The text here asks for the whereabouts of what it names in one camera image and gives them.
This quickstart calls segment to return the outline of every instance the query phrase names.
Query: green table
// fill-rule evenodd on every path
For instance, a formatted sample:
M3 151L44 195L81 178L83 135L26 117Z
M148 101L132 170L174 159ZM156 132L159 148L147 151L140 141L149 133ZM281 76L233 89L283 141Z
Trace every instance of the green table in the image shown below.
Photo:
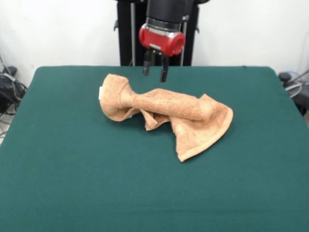
M42 67L0 148L1 232L309 231L309 130L264 67ZM170 124L108 120L108 73L143 93L207 93L234 110L224 137L180 163Z

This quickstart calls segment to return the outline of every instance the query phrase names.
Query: towel fold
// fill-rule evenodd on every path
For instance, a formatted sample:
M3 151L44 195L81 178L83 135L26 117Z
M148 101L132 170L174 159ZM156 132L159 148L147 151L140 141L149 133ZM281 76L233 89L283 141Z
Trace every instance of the towel fold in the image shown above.
M206 94L198 99L160 88L137 94L127 78L114 74L105 78L99 99L104 114L113 121L142 113L147 131L171 122L181 162L218 141L233 119L232 109Z

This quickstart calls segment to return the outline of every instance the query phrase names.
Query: orange towel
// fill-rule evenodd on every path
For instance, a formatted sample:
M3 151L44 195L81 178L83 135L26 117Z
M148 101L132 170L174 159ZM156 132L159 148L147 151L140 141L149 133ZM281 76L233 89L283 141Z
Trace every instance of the orange towel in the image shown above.
M127 78L114 74L105 78L99 99L104 114L114 121L124 121L142 113L147 131L171 122L181 162L218 141L233 119L229 107L206 94L198 99L160 88L137 94Z

